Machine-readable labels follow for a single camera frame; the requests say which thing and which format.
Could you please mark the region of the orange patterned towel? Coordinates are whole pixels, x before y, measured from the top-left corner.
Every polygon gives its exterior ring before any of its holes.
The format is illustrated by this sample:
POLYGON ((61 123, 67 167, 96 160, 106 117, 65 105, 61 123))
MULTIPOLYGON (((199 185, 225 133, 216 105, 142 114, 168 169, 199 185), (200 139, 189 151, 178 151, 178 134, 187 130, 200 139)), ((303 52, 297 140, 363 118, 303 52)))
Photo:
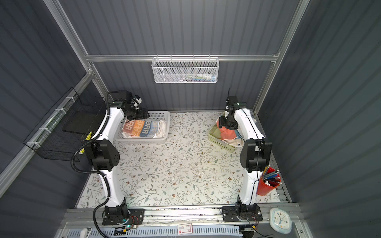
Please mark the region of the orange patterned towel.
POLYGON ((122 128, 123 138, 157 138, 159 121, 133 120, 128 121, 122 128))

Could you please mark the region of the green plastic towel basket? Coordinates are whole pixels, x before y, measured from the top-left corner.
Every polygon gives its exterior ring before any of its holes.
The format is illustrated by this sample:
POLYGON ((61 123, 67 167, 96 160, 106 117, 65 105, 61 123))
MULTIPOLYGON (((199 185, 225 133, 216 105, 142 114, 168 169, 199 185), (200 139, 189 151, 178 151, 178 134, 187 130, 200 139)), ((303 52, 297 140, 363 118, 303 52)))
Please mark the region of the green plastic towel basket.
POLYGON ((207 137, 209 141, 228 152, 232 153, 237 148, 237 146, 230 145, 220 138, 220 130, 217 124, 214 124, 214 126, 209 130, 207 137))

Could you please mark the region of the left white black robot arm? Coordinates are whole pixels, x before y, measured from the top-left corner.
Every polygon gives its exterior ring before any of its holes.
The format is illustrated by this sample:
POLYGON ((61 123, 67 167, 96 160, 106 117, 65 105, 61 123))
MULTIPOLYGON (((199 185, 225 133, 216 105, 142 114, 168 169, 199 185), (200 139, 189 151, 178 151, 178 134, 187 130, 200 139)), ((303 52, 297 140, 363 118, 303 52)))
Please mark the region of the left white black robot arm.
POLYGON ((141 98, 130 91, 111 91, 105 98, 106 113, 95 135, 79 148, 72 156, 71 167, 78 173, 98 174, 105 189, 106 201, 100 206, 104 207, 103 225, 126 224, 131 215, 122 195, 117 178, 116 166, 120 161, 120 153, 113 145, 114 136, 118 128, 134 120, 149 118, 147 109, 141 108, 141 98), (115 99, 109 101, 110 94, 115 99), (75 157, 84 149, 86 157, 93 167, 92 171, 80 170, 75 165, 75 157))

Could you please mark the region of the white terry towel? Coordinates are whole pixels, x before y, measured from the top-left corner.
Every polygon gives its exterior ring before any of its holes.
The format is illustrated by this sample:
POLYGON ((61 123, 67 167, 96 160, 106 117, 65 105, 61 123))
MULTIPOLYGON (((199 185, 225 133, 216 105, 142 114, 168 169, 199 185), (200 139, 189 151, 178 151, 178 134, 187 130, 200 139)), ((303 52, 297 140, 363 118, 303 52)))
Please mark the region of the white terry towel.
POLYGON ((158 130, 157 130, 157 133, 155 134, 155 136, 157 138, 164 138, 166 136, 166 129, 167 129, 167 123, 166 121, 163 121, 163 120, 160 120, 158 122, 158 130))

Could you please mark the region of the pink towel with teal border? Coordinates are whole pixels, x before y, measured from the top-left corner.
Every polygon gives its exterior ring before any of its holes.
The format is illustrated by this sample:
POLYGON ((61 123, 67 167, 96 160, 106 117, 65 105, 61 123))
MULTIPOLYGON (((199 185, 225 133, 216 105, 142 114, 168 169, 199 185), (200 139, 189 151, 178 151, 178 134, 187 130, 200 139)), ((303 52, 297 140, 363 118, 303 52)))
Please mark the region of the pink towel with teal border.
POLYGON ((216 121, 217 128, 220 131, 220 139, 232 146, 239 147, 244 144, 238 131, 227 129, 226 127, 219 127, 219 119, 216 121))

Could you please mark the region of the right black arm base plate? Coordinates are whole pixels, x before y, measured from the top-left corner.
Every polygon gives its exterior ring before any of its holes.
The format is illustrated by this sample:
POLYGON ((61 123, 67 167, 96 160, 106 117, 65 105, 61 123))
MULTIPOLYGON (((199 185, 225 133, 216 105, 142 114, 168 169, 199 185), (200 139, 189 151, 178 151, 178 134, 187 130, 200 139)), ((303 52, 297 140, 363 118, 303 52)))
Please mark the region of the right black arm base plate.
POLYGON ((260 222, 263 215, 258 205, 250 206, 223 206, 219 209, 224 222, 260 222))

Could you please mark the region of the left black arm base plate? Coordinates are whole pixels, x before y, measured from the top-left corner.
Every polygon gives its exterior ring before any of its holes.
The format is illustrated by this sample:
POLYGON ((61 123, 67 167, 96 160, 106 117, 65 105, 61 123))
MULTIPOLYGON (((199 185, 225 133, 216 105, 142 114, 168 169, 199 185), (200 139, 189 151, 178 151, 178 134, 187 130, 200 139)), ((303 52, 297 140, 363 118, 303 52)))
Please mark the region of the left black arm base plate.
POLYGON ((144 209, 123 210, 120 207, 106 207, 102 214, 102 225, 141 225, 144 219, 144 209))

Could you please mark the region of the white plastic laundry basket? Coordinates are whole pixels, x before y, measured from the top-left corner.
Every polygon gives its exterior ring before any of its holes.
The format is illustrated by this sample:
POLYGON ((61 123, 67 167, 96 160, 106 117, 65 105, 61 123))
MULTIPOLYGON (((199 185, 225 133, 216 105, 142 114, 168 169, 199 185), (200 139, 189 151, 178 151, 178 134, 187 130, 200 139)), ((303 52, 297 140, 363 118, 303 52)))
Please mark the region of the white plastic laundry basket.
POLYGON ((119 124, 114 136, 115 142, 128 144, 164 143, 169 135, 170 113, 149 111, 148 119, 125 119, 119 124))

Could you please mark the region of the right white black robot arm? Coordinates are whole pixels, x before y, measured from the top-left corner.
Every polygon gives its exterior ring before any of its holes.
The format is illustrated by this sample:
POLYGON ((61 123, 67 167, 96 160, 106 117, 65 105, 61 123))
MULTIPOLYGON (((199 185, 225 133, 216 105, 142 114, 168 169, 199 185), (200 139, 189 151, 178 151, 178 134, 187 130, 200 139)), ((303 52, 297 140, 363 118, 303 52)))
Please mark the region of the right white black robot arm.
POLYGON ((242 221, 262 221, 257 192, 260 176, 269 165, 272 143, 260 132, 246 103, 239 102, 236 96, 227 97, 225 113, 219 117, 218 127, 238 130, 244 141, 240 163, 245 172, 235 206, 236 216, 242 221))

